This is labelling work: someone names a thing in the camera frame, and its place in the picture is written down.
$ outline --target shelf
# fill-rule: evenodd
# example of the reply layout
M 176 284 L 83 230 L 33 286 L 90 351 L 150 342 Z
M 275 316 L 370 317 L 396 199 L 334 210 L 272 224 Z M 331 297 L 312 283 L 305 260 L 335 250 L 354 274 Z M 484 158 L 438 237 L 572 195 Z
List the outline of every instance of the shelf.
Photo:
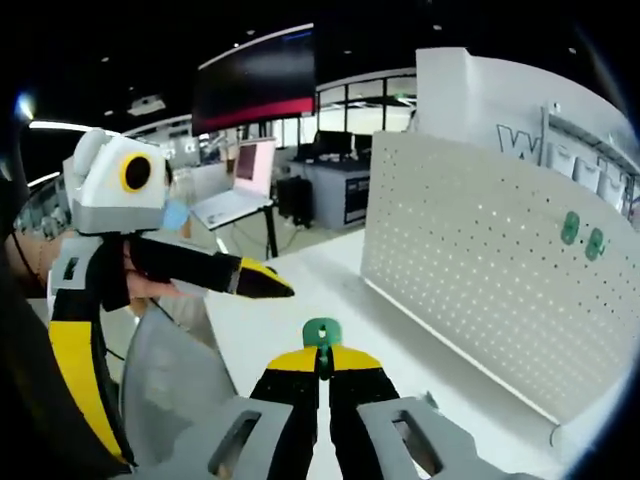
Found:
M 613 162 L 615 165 L 620 167 L 622 171 L 629 175 L 640 175 L 640 166 L 621 149 L 588 130 L 585 130 L 571 120 L 549 111 L 549 127 L 567 135 L 568 137 L 578 139 L 580 142 L 593 148 L 600 155 Z

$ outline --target pegboard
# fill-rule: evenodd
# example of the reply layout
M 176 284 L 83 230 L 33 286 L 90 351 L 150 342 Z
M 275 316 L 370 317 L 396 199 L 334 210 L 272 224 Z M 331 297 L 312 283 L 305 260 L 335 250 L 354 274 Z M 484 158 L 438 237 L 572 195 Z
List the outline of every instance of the pegboard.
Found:
M 629 368 L 640 237 L 613 207 L 552 170 L 426 135 L 376 133 L 372 162 L 369 283 L 561 423 Z

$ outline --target blue object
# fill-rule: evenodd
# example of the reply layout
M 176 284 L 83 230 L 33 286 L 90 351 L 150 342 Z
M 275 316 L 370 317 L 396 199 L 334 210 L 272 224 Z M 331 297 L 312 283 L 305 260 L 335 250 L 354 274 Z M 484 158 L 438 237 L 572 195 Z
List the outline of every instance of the blue object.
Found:
M 162 228 L 178 231 L 185 223 L 187 223 L 188 219 L 189 207 L 182 202 L 170 199 L 169 194 L 167 193 Z

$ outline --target red stripe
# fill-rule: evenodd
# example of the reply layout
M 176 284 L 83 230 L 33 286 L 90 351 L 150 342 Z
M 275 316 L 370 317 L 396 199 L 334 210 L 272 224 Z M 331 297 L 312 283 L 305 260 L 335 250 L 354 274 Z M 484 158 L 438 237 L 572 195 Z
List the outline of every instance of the red stripe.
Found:
M 256 122 L 262 118 L 292 115 L 295 113 L 310 112 L 313 110 L 313 97 L 285 100 L 283 102 L 269 103 L 259 107 L 246 108 L 238 112 L 220 115 L 214 118 L 198 119 L 196 129 L 219 130 L 221 128 Z

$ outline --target pink screen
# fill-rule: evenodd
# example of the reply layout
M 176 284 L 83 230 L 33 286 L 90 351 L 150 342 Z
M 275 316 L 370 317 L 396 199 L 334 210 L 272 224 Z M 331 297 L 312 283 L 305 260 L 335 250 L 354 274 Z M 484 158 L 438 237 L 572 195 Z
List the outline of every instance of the pink screen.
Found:
M 275 152 L 275 139 L 240 145 L 236 159 L 234 187 L 269 196 Z

